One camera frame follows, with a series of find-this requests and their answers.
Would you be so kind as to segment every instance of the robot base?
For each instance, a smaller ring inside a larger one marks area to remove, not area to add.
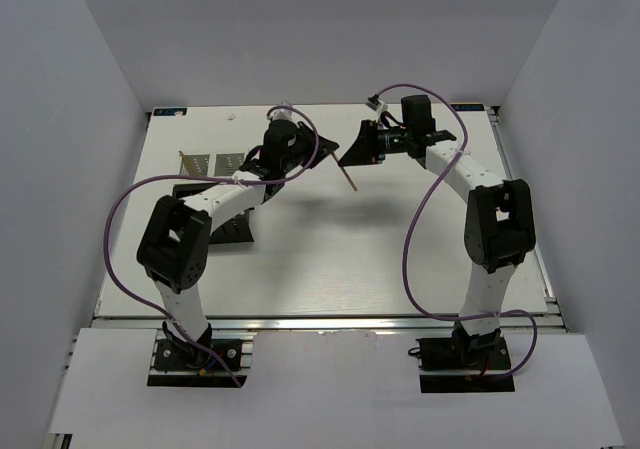
[[[215,339],[213,350],[222,357],[233,372],[241,370],[242,341],[240,339]],[[184,352],[173,342],[161,339],[158,341],[147,386],[236,387],[219,364],[214,364],[202,375],[200,375],[201,369],[193,367],[184,357]],[[240,384],[244,385],[247,376],[237,375],[236,377]]]
[[[420,369],[428,374],[420,374],[420,392],[430,393],[473,393],[473,392],[514,392],[513,377],[496,377],[485,374],[489,371],[511,369],[509,350],[503,337],[496,344],[464,354],[454,338],[418,339],[419,351],[410,353],[418,356]]]

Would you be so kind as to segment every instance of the gray wall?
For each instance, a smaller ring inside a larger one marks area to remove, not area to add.
[[[41,446],[144,114],[83,0],[0,0],[0,437]]]
[[[145,109],[360,102],[393,82],[500,104],[557,0],[86,0]]]
[[[640,0],[559,0],[502,108],[563,314],[640,447]]]

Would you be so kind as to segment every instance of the white platform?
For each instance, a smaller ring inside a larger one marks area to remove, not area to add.
[[[242,389],[147,387],[154,330],[83,329],[51,432],[71,449],[622,444],[584,336],[543,335],[515,393],[421,394],[409,334],[260,333]],[[507,335],[514,360],[529,335]]]
[[[355,140],[364,105],[299,106],[343,154]],[[267,107],[189,108],[185,116],[153,117],[136,180],[177,174],[185,154],[246,152],[262,142]],[[399,107],[392,112],[399,116]],[[460,136],[447,109],[434,105],[438,129]],[[472,155],[504,175],[485,112],[463,112]],[[214,158],[210,162],[213,175]],[[414,314],[402,288],[401,254],[409,221],[435,177],[403,155],[379,167],[349,170],[354,193],[332,160],[287,185],[252,213],[252,245],[215,246],[200,281],[210,316]],[[170,194],[163,181],[139,189],[129,202],[113,251],[125,284],[145,298],[160,296],[135,253],[155,202]],[[427,205],[413,238],[410,280],[417,299],[434,312],[457,313],[471,262],[462,235],[465,204],[443,185]],[[504,309],[544,312],[544,286],[529,255],[511,281]],[[110,280],[102,287],[100,316],[145,316],[154,311],[124,296]]]

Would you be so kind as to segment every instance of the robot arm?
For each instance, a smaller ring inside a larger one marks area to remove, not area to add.
[[[455,137],[436,130],[427,96],[403,98],[403,122],[395,127],[389,126],[388,118],[393,118],[376,96],[367,105],[377,111],[378,119],[361,122],[356,142],[340,166],[381,164],[387,154],[406,153],[439,176],[456,156]],[[473,265],[460,316],[497,313],[511,276],[535,246],[529,187],[522,180],[502,180],[467,154],[444,181],[467,204],[464,242]],[[454,329],[463,354],[490,348],[499,336],[498,318],[463,321]]]
[[[138,247],[137,260],[158,288],[165,309],[205,347],[211,347],[212,330],[202,310],[198,281],[206,268],[211,234],[275,196],[296,167],[308,164],[312,169],[339,147],[318,136],[314,156],[315,134],[304,123],[295,124],[286,112],[274,114],[263,144],[249,153],[234,174],[242,184],[216,184],[182,199],[160,198]],[[208,355],[182,340],[172,324],[163,324],[167,339],[191,367],[206,364]]]

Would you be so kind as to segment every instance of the cable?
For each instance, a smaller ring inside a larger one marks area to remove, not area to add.
[[[302,166],[302,168],[298,172],[296,172],[294,175],[292,175],[290,177],[285,177],[283,179],[278,179],[276,181],[244,181],[244,180],[235,181],[233,179],[223,178],[223,177],[178,176],[178,175],[162,175],[162,176],[149,177],[147,179],[143,179],[141,181],[136,182],[135,184],[133,184],[132,186],[127,188],[116,199],[116,201],[113,203],[113,206],[111,206],[111,210],[109,211],[109,214],[107,215],[107,220],[106,220],[105,226],[104,226],[104,235],[103,235],[103,238],[102,238],[102,256],[104,258],[104,263],[105,263],[105,266],[106,266],[106,269],[107,269],[107,274],[109,274],[109,277],[111,278],[113,283],[116,285],[116,287],[118,287],[118,289],[120,289],[122,292],[124,292],[127,296],[129,296],[133,300],[138,301],[139,303],[144,304],[145,306],[148,306],[148,307],[150,307],[152,309],[155,309],[160,314],[162,314],[167,319],[169,319],[173,323],[173,327],[175,327],[176,331],[178,331],[178,334],[180,334],[180,336],[185,341],[187,341],[189,344],[191,344],[195,348],[200,349],[201,351],[204,351],[205,353],[209,354],[210,356],[213,356],[214,360],[217,360],[220,363],[222,368],[229,374],[229,376],[231,377],[231,379],[233,380],[235,385],[238,386],[238,387],[242,387],[242,384],[240,384],[240,381],[238,381],[238,379],[236,378],[235,374],[233,374],[233,371],[231,371],[231,369],[229,369],[229,366],[227,366],[227,364],[222,360],[222,358],[218,354],[216,354],[210,347],[205,347],[202,344],[199,344],[193,338],[191,338],[189,336],[189,334],[187,334],[184,331],[184,329],[182,329],[177,324],[175,318],[165,308],[163,308],[163,307],[161,307],[161,306],[159,306],[159,305],[157,305],[157,304],[155,304],[155,303],[153,303],[153,302],[151,302],[151,301],[149,301],[149,300],[147,300],[147,299],[135,294],[134,292],[129,290],[122,283],[122,281],[118,278],[118,276],[116,275],[116,273],[115,273],[115,271],[113,269],[113,264],[111,263],[111,251],[110,251],[111,227],[113,226],[113,219],[115,217],[115,214],[116,214],[118,208],[120,207],[122,202],[129,196],[129,194],[131,194],[136,189],[138,189],[138,188],[140,188],[142,186],[145,186],[147,184],[150,184],[152,182],[166,181],[166,180],[188,180],[188,181],[202,181],[202,182],[217,182],[219,184],[237,184],[237,183],[241,183],[241,184],[243,184],[245,186],[270,186],[270,185],[275,185],[275,184],[284,184],[286,182],[293,181],[294,179],[297,179],[298,177],[300,177],[302,175],[302,173],[305,172],[309,168],[309,166],[311,165],[311,163],[315,159],[316,155],[318,154],[318,150],[320,148],[320,135],[318,134],[318,130],[317,130],[315,124],[313,124],[313,121],[311,121],[311,119],[309,119],[306,116],[306,114],[304,114],[302,111],[299,111],[298,109],[296,109],[294,107],[283,106],[283,105],[273,106],[271,109],[269,109],[267,111],[267,117],[269,117],[269,115],[271,115],[271,113],[273,111],[278,110],[278,109],[289,110],[289,111],[292,111],[292,112],[296,113],[300,117],[302,117],[309,124],[309,127],[311,127],[311,130],[313,131],[313,134],[315,136],[315,147],[313,149],[313,153],[311,154],[311,157]]]
[[[414,214],[413,219],[411,220],[411,224],[409,225],[409,230],[407,231],[407,236],[405,237],[405,240],[404,240],[404,247],[402,249],[402,282],[403,282],[403,285],[404,285],[405,293],[407,294],[407,298],[409,299],[409,302],[411,302],[413,307],[418,312],[420,312],[421,314],[423,314],[424,316],[426,316],[428,318],[435,319],[437,321],[463,322],[463,321],[473,321],[473,320],[477,320],[477,319],[484,319],[484,318],[488,318],[488,317],[514,317],[514,316],[518,316],[518,315],[524,315],[524,316],[528,317],[529,320],[531,321],[531,325],[533,326],[533,337],[532,337],[532,340],[531,340],[531,347],[529,348],[529,351],[524,356],[522,361],[520,361],[520,364],[518,364],[516,367],[514,367],[513,369],[511,369],[508,372],[505,372],[504,374],[500,374],[500,375],[493,376],[493,377],[495,377],[495,378],[504,378],[504,377],[511,376],[511,375],[515,374],[516,372],[518,372],[520,369],[522,369],[522,367],[524,367],[524,365],[527,362],[529,362],[529,359],[531,359],[531,356],[533,355],[533,351],[535,350],[536,344],[538,342],[538,325],[536,324],[536,321],[535,321],[534,317],[531,314],[529,314],[527,311],[524,311],[522,309],[512,309],[510,311],[505,311],[505,312],[501,312],[501,313],[475,314],[475,315],[471,315],[471,316],[445,316],[445,315],[442,315],[442,314],[435,314],[435,313],[429,312],[426,309],[424,309],[418,303],[418,301],[416,301],[415,297],[413,296],[413,293],[411,292],[411,288],[409,287],[408,265],[409,265],[409,247],[411,246],[411,238],[413,237],[413,233],[415,231],[416,225],[418,224],[418,220],[420,219],[420,216],[422,215],[422,211],[424,210],[424,207],[427,205],[427,202],[429,202],[429,199],[431,199],[431,196],[433,195],[433,193],[435,192],[437,187],[442,183],[442,181],[444,181],[444,179],[447,177],[447,174],[449,174],[451,169],[453,169],[453,167],[457,164],[458,160],[462,157],[462,154],[463,154],[464,150],[466,149],[467,144],[469,143],[469,131],[467,130],[467,126],[465,125],[465,123],[462,120],[462,118],[460,117],[460,115],[456,112],[456,110],[453,108],[453,106],[449,102],[447,102],[447,100],[444,97],[442,97],[440,94],[438,94],[438,93],[436,93],[436,92],[434,92],[434,91],[432,91],[430,89],[426,89],[426,88],[424,88],[422,86],[418,86],[418,85],[415,85],[415,84],[409,84],[409,83],[392,84],[392,85],[387,86],[384,89],[378,91],[377,93],[375,93],[373,97],[376,97],[376,96],[380,97],[385,92],[390,91],[391,89],[398,88],[398,87],[407,87],[407,88],[410,88],[410,89],[416,89],[418,91],[425,92],[425,93],[429,94],[430,96],[433,96],[436,99],[438,99],[440,102],[442,102],[447,107],[447,109],[449,109],[451,111],[453,116],[458,121],[458,124],[460,124],[460,128],[462,129],[462,134],[463,134],[462,144],[460,145],[460,148],[459,148],[458,152],[453,157],[453,159],[451,159],[451,162],[449,162],[449,164],[447,164],[447,166],[445,167],[444,171],[442,171],[442,174],[440,174],[437,177],[437,179],[435,180],[435,182],[431,185],[431,187],[429,188],[429,190],[425,194],[425,196],[422,199],[422,201],[420,201],[420,204],[418,205],[418,209],[416,210],[416,213]]]

